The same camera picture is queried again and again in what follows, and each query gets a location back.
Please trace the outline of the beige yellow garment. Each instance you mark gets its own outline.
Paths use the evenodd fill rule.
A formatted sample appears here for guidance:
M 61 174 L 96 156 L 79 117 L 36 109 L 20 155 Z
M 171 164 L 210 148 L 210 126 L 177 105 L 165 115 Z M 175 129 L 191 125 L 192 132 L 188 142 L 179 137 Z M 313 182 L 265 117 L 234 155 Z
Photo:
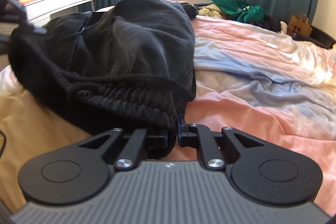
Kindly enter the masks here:
M 201 6 L 197 8 L 198 15 L 200 16 L 208 16 L 212 18 L 225 19 L 226 14 L 222 12 L 222 10 L 216 6 L 214 3 L 206 6 Z

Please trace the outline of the pink blue bed blanket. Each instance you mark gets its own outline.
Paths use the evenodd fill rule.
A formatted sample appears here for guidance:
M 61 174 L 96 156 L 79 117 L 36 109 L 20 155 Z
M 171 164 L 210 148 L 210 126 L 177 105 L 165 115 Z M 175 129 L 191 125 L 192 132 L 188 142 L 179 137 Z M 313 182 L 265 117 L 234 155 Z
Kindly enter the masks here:
M 198 17 L 197 96 L 185 119 L 232 126 L 313 159 L 323 171 L 316 204 L 335 214 L 335 50 L 228 20 Z M 88 134 L 38 104 L 11 67 L 1 70 L 1 201 L 25 204 L 17 175 L 32 157 Z

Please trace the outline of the brown paper bag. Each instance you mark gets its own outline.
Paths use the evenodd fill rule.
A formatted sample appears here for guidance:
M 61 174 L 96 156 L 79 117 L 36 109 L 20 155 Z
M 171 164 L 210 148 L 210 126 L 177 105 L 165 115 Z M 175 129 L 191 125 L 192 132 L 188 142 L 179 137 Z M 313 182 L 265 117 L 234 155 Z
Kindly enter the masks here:
M 300 13 L 299 16 L 291 14 L 288 22 L 287 34 L 292 35 L 297 33 L 309 37 L 313 29 L 311 28 L 308 19 L 307 15 L 303 13 Z

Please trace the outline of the green garment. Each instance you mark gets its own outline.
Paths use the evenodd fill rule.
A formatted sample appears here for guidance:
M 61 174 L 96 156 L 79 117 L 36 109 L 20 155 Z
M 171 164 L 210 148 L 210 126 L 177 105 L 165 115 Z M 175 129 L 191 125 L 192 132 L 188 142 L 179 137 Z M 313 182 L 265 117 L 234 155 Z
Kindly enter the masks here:
M 264 20 L 264 10 L 260 6 L 252 6 L 242 0 L 210 0 L 231 19 L 242 23 L 260 22 Z

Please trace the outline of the black hooded jacket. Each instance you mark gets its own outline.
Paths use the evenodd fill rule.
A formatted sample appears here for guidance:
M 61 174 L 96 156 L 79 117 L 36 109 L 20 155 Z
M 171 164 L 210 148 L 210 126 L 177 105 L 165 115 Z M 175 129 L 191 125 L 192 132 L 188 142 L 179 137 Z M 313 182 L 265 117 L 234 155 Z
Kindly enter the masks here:
M 122 0 L 106 12 L 75 12 L 11 33 L 9 62 L 41 104 L 97 135 L 113 128 L 165 133 L 162 159 L 174 148 L 175 121 L 193 101 L 193 8 L 167 0 Z

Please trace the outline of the white desk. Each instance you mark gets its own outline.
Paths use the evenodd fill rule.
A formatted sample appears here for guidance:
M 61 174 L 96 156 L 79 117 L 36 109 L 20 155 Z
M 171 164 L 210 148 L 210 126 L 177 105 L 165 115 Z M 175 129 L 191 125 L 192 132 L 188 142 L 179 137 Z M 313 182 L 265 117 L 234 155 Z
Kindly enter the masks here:
M 20 0 L 26 7 L 27 19 L 40 27 L 60 15 L 77 12 L 78 6 L 89 3 L 89 9 L 95 10 L 95 0 Z

